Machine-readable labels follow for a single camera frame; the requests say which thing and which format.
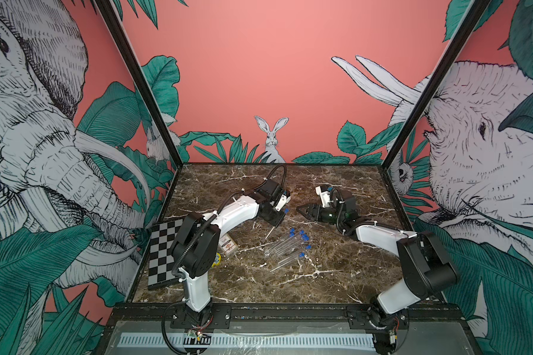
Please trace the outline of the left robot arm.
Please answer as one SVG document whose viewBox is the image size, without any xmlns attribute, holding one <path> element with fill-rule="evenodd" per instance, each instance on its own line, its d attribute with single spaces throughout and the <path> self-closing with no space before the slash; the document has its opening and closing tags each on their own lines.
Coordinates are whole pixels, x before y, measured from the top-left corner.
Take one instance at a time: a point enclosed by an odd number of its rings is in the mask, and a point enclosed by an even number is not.
<svg viewBox="0 0 533 355">
<path fill-rule="evenodd" d="M 171 275 L 184 287 L 186 307 L 201 313 L 211 304 L 208 272 L 216 258 L 220 239 L 248 220 L 260 218 L 277 228 L 286 216 L 291 192 L 281 183 L 266 179 L 255 188 L 241 189 L 208 213 L 189 213 L 182 221 L 168 254 Z"/>
</svg>

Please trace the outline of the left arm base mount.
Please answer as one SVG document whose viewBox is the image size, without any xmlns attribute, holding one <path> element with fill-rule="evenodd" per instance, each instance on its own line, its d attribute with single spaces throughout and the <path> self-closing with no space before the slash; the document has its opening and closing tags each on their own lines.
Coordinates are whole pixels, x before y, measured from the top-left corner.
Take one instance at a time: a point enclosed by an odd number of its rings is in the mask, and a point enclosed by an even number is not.
<svg viewBox="0 0 533 355">
<path fill-rule="evenodd" d="M 166 326 L 170 329 L 228 329 L 232 307 L 223 304 L 210 304 L 202 311 L 195 312 L 185 304 L 174 305 L 166 312 Z"/>
</svg>

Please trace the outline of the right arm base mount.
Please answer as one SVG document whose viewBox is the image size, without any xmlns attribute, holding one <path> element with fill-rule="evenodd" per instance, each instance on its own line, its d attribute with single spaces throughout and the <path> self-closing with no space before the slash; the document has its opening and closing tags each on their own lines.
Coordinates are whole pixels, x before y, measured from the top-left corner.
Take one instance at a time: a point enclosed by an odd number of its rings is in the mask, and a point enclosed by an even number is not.
<svg viewBox="0 0 533 355">
<path fill-rule="evenodd" d="M 366 331 L 398 331 L 409 326 L 408 311 L 387 314 L 377 306 L 356 304 L 346 307 L 346 320 L 351 329 Z"/>
</svg>

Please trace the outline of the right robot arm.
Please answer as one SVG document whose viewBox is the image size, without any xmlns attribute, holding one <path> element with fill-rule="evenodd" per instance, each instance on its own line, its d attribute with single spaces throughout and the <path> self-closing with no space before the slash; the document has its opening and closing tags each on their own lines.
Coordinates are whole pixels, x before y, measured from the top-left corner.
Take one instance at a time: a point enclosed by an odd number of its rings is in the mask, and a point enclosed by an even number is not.
<svg viewBox="0 0 533 355">
<path fill-rule="evenodd" d="M 319 204 L 297 211 L 307 220 L 328 223 L 338 233 L 383 249 L 401 264 L 402 279 L 373 301 L 370 311 L 383 319 L 457 284 L 459 273 L 440 238 L 433 232 L 413 232 L 370 220 L 358 213 L 355 198 L 335 187 L 319 186 Z"/>
</svg>

